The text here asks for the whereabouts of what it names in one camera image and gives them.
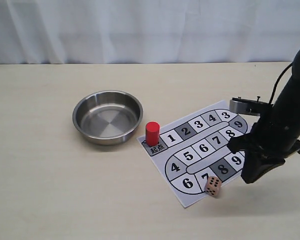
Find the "white backdrop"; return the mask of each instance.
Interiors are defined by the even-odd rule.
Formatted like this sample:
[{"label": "white backdrop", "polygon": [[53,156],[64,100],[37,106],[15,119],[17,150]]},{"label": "white backdrop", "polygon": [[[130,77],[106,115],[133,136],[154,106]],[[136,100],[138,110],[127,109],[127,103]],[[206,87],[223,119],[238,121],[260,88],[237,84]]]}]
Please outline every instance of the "white backdrop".
[{"label": "white backdrop", "polygon": [[291,61],[300,0],[0,0],[0,64]]}]

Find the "metal bowl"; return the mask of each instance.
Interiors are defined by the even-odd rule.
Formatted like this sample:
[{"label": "metal bowl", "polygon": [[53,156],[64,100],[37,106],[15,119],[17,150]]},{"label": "metal bowl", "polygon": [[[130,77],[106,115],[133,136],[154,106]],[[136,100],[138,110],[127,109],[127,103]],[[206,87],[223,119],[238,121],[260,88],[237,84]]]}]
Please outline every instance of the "metal bowl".
[{"label": "metal bowl", "polygon": [[143,118],[141,103],[131,94],[107,90],[83,98],[74,108],[75,128],[89,142],[109,146],[129,140]]}]

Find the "wooden die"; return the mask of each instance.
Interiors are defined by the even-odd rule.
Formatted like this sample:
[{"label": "wooden die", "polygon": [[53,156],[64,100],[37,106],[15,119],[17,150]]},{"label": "wooden die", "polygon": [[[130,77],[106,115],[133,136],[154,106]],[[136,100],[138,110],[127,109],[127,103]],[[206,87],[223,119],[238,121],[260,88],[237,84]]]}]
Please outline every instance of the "wooden die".
[{"label": "wooden die", "polygon": [[209,176],[206,181],[204,190],[210,196],[216,197],[221,189],[221,185],[222,182],[218,177]]}]

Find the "red game piece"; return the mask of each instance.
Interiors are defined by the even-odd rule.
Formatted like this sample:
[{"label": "red game piece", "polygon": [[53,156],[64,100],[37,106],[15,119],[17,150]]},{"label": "red game piece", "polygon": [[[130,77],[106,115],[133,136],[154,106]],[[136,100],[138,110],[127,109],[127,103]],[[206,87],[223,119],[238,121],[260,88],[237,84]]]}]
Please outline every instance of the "red game piece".
[{"label": "red game piece", "polygon": [[150,146],[159,143],[160,125],[155,121],[150,121],[145,126],[145,142]]}]

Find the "table surface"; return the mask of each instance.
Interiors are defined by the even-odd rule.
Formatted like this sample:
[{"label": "table surface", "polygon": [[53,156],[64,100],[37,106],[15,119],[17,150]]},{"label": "table surface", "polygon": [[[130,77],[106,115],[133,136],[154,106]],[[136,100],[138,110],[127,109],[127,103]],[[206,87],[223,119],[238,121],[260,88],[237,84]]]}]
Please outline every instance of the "table surface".
[{"label": "table surface", "polygon": [[[0,65],[0,240],[300,239],[299,154],[183,208],[136,139],[148,121],[163,126],[220,100],[267,102],[287,65]],[[144,116],[128,142],[97,147],[72,112],[109,89],[136,96]]]}]

